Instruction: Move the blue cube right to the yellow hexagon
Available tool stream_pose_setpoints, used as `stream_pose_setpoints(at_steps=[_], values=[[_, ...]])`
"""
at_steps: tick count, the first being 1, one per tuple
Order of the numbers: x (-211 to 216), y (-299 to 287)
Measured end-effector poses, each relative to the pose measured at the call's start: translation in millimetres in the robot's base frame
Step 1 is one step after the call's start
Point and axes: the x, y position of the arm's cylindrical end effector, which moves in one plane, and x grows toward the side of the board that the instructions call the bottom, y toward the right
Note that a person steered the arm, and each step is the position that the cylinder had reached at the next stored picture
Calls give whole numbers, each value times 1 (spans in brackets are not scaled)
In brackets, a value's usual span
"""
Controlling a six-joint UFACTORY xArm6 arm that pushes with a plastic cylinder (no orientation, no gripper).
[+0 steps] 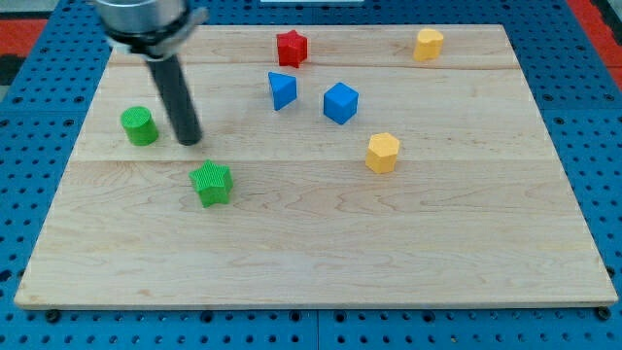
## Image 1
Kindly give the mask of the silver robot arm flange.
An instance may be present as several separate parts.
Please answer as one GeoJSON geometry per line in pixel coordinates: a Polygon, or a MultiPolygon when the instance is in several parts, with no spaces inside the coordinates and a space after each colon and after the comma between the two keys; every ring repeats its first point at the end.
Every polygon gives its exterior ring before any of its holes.
{"type": "Polygon", "coordinates": [[[209,15],[186,0],[95,0],[108,44],[115,50],[162,61],[175,55],[209,15]]]}

